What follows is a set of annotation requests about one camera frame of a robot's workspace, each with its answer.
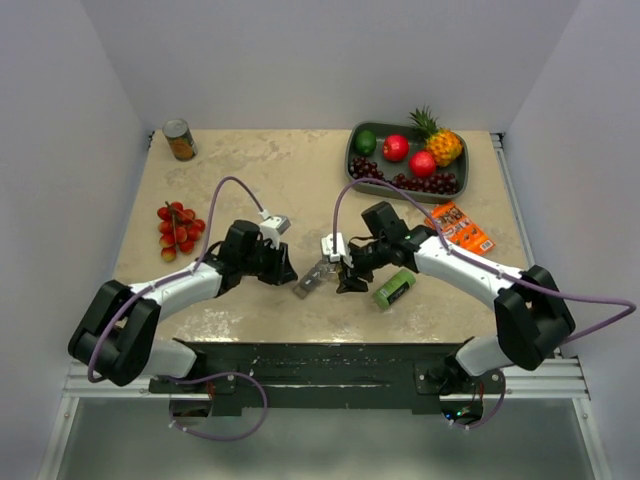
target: orange package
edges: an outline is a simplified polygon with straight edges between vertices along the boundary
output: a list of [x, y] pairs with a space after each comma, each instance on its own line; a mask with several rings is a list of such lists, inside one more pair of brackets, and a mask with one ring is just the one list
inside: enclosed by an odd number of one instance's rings
[[[496, 246], [487, 235], [460, 210], [455, 203], [449, 202], [436, 207], [432, 212], [434, 220], [442, 228], [442, 233], [450, 242], [465, 250], [484, 255]], [[434, 228], [428, 218], [427, 226]]]

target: green fruit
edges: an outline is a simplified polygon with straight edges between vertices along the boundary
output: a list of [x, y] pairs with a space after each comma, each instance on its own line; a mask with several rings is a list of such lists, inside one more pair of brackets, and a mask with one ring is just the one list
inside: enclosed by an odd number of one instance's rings
[[360, 155], [368, 157], [376, 149], [376, 136], [369, 130], [363, 130], [356, 135], [354, 146]]

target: gray floor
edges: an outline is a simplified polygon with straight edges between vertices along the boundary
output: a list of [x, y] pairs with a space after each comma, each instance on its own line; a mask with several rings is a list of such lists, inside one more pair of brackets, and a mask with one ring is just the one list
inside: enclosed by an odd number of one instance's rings
[[[203, 426], [238, 432], [257, 418]], [[169, 429], [166, 400], [83, 400], [61, 480], [593, 478], [570, 401], [505, 403], [484, 427], [450, 429], [404, 411], [271, 410], [235, 443]]]

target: white wall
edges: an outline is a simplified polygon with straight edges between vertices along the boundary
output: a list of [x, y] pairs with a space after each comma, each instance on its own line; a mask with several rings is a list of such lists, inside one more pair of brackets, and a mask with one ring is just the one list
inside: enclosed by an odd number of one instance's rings
[[504, 131], [578, 0], [82, 0], [141, 118]]
[[0, 6], [0, 478], [37, 473], [145, 145], [77, 0]]
[[[561, 287], [640, 300], [640, 3], [583, 0], [507, 132], [536, 260]], [[578, 328], [615, 310], [572, 304]], [[640, 318], [579, 353], [614, 478], [640, 472]]]

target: beige table surface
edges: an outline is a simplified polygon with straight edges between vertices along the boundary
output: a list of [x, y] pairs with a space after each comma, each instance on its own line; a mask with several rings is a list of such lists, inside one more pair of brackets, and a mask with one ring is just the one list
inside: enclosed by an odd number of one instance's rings
[[[162, 133], [156, 132], [115, 278], [125, 283], [150, 280], [195, 258], [195, 252], [189, 257], [179, 255], [169, 264], [160, 258], [156, 210], [165, 200], [180, 201], [204, 217], [217, 182], [229, 174], [245, 181], [269, 212], [289, 217], [292, 226], [283, 240], [289, 244], [291, 262], [301, 277], [320, 258], [320, 238], [331, 232], [334, 202], [347, 184], [343, 162], [349, 133], [195, 130], [199, 153], [183, 163], [173, 158]], [[469, 149], [470, 177], [467, 190], [456, 203], [496, 242], [489, 258], [525, 267], [489, 134], [457, 133]], [[367, 235], [360, 213], [379, 200], [349, 192], [342, 203], [340, 231], [347, 238]], [[410, 227], [423, 221], [423, 216], [406, 202], [391, 203]], [[229, 183], [216, 207], [211, 241], [222, 239], [235, 219], [261, 221], [244, 191]], [[273, 287], [245, 278], [224, 296], [193, 305], [165, 320], [157, 336], [190, 341], [459, 342], [495, 331], [493, 313], [484, 305], [440, 280], [422, 275], [401, 300], [381, 313], [371, 292], [395, 271], [393, 266], [376, 271], [370, 293], [337, 295], [336, 285], [325, 283], [305, 300], [293, 294], [293, 284]]]

